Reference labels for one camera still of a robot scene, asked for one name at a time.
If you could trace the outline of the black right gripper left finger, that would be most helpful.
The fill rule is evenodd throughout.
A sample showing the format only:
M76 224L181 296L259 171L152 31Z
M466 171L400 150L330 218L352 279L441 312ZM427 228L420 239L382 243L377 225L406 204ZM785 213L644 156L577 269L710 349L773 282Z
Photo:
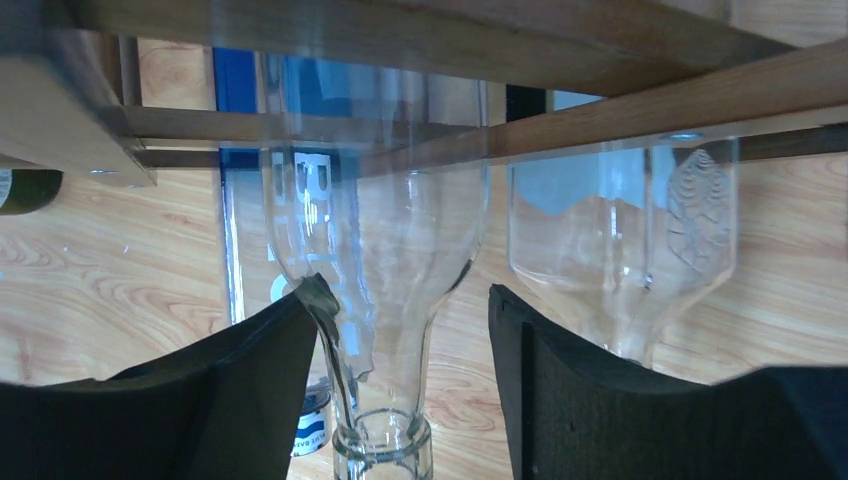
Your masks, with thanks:
M106 380L1 387L5 479L283 479L316 327L294 296Z

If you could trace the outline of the tall clear glass bottle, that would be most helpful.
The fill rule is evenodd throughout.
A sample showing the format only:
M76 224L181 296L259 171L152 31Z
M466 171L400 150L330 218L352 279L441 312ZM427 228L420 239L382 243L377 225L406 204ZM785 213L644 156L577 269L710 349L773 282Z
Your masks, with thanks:
M509 267L566 329L650 367L662 330L735 270L738 163L736 138L683 132L511 164Z

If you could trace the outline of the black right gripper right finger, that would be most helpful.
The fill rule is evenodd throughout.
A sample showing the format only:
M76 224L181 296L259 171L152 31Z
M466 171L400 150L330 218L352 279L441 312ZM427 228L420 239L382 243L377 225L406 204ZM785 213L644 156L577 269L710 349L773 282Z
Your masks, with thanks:
M843 479L847 371L766 367L713 385L622 359L489 290L517 479Z

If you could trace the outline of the dark green wine bottle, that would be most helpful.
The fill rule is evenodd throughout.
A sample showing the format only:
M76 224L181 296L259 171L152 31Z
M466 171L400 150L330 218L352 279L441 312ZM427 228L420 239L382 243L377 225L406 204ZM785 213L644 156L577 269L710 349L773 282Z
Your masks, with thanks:
M1 215L23 215L49 205L64 174L58 170L1 169Z

